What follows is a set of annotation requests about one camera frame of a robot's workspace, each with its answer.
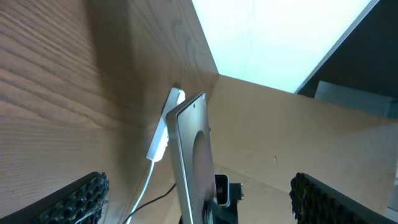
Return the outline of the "Galaxy S25 Ultra smartphone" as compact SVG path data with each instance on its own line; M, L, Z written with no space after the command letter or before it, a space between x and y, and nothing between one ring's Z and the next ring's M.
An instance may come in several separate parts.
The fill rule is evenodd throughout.
M214 223L216 186L206 93L168 112L166 124L182 223Z

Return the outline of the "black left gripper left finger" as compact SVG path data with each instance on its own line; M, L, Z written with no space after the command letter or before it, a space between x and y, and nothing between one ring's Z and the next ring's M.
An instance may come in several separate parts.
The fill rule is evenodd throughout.
M92 172L39 201L1 218L2 224L97 224L107 203L109 180Z

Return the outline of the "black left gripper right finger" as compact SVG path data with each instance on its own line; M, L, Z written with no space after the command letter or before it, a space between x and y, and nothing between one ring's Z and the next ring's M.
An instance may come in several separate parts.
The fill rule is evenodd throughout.
M298 224L397 224L308 174L298 172L290 186Z

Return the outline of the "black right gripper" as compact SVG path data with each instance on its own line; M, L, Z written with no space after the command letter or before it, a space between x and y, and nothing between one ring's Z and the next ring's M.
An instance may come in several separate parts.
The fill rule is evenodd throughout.
M216 184L200 187L178 186L178 197L181 208L180 223L238 223L238 203L243 200L243 185L229 183L230 204L228 207L218 205Z

